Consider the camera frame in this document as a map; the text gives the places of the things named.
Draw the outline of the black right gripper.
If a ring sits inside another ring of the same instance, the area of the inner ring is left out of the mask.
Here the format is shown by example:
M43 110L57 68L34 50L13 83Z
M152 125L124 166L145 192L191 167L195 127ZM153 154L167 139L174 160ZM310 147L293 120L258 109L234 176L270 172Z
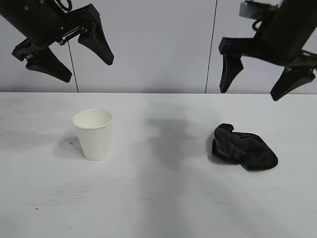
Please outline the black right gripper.
M254 19L252 38L222 38L223 55L220 92L226 93L235 77L244 69L241 57L253 57L285 67L270 95L278 101L294 89L311 83L317 65L316 54L303 46L317 27L315 0L283 0L271 5L253 0L240 4L239 15Z

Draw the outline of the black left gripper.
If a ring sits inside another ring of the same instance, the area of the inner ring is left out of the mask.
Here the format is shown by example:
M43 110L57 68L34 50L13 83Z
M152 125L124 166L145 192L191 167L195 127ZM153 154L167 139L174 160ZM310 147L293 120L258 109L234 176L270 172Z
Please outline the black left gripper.
M2 0L0 14L25 36L12 55L27 61L28 70L69 83L71 71L54 55L50 45L78 42L112 65L114 55L106 41L100 14L92 4L73 9L70 0Z

